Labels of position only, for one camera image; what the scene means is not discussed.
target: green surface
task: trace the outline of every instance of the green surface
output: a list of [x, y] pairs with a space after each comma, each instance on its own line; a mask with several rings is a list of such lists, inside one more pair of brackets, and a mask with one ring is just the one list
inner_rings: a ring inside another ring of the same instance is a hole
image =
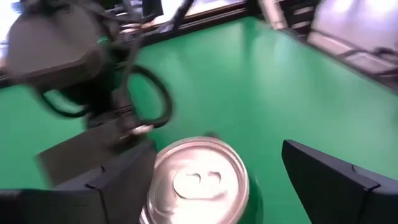
[[[152, 133], [158, 146], [218, 133], [255, 173], [266, 224], [309, 223], [282, 163], [284, 139], [398, 179], [398, 98], [253, 18], [148, 46], [139, 60], [175, 100], [173, 120]], [[131, 81], [141, 112], [156, 116], [155, 92]], [[81, 121], [45, 111], [22, 86], [0, 90], [0, 104], [0, 187], [44, 188], [34, 155], [78, 134]]]

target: black cable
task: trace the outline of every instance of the black cable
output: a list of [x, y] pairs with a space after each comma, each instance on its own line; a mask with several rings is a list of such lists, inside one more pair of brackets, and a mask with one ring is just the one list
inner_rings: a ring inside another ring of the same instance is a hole
[[[123, 2], [126, 5], [126, 7], [128, 8], [127, 11], [133, 10], [129, 0], [123, 0]], [[120, 97], [126, 97], [129, 94], [129, 92], [128, 92], [128, 90], [129, 90], [129, 88], [128, 88], [129, 75], [134, 66], [134, 62], [136, 60], [136, 57], [137, 57], [137, 54], [139, 51], [139, 47], [141, 44], [141, 34], [142, 34], [141, 25], [142, 25], [142, 23], [140, 22], [139, 24], [140, 24], [140, 26], [137, 31], [137, 37], [134, 38], [133, 41], [130, 43], [131, 47], [130, 47], [129, 55], [127, 56], [127, 60], [124, 65], [124, 69], [122, 71], [122, 83], [121, 83], [121, 91], [120, 91], [121, 96]]]
[[156, 119], [146, 119], [142, 120], [141, 123], [144, 125], [153, 125], [154, 128], [162, 127], [163, 125], [169, 122], [172, 117], [173, 112], [173, 101], [166, 89], [166, 86], [156, 77], [154, 73], [152, 73], [147, 68], [144, 68], [140, 65], [135, 65], [132, 69], [132, 73], [141, 74], [143, 77], [148, 78], [160, 91], [160, 95], [164, 102], [164, 112]]
[[49, 99], [44, 95], [44, 93], [42, 92], [38, 92], [38, 96], [39, 98], [54, 112], [56, 112], [57, 114], [64, 116], [66, 118], [80, 118], [84, 115], [86, 115], [88, 113], [88, 108], [85, 108], [79, 112], [76, 113], [71, 113], [71, 112], [66, 112], [66, 111], [62, 111], [60, 109], [58, 109], [57, 107], [55, 107], [50, 101]]
[[85, 1], [85, 2], [78, 2], [78, 4], [86, 9], [87, 11], [90, 11], [94, 14], [97, 14], [103, 18], [106, 19], [111, 19], [114, 21], [118, 21], [118, 22], [125, 22], [125, 23], [141, 23], [143, 22], [150, 22], [153, 21], [156, 18], [156, 14], [151, 14], [149, 16], [143, 17], [140, 20], [135, 20], [135, 19], [129, 19], [129, 18], [120, 18], [120, 17], [116, 17], [110, 13], [108, 13], [107, 11], [105, 11], [99, 4], [95, 3], [95, 2], [91, 2], [91, 1]]
[[182, 5], [177, 9], [177, 12], [173, 16], [173, 30], [177, 30], [180, 27], [194, 1], [195, 0], [185, 0]]

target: can lid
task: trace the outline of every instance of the can lid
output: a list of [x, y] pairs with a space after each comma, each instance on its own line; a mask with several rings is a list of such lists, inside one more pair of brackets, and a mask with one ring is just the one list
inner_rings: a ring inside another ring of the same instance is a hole
[[248, 197], [248, 173], [229, 145], [183, 139], [158, 153], [141, 223], [237, 223]]

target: black plastic housing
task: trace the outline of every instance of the black plastic housing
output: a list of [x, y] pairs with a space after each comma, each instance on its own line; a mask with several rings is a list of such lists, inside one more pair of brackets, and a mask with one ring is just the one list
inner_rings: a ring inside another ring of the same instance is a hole
[[51, 15], [24, 14], [9, 31], [9, 78], [14, 84], [28, 84], [41, 91], [92, 79], [106, 60], [105, 51], [97, 44], [101, 36], [95, 18], [76, 4]]
[[[146, 202], [155, 158], [154, 142], [145, 140], [53, 190], [2, 190], [0, 223], [136, 224]], [[90, 157], [79, 159], [90, 162]], [[64, 169], [74, 165], [78, 166], [72, 163]]]
[[398, 223], [398, 181], [291, 140], [282, 158], [313, 224]]

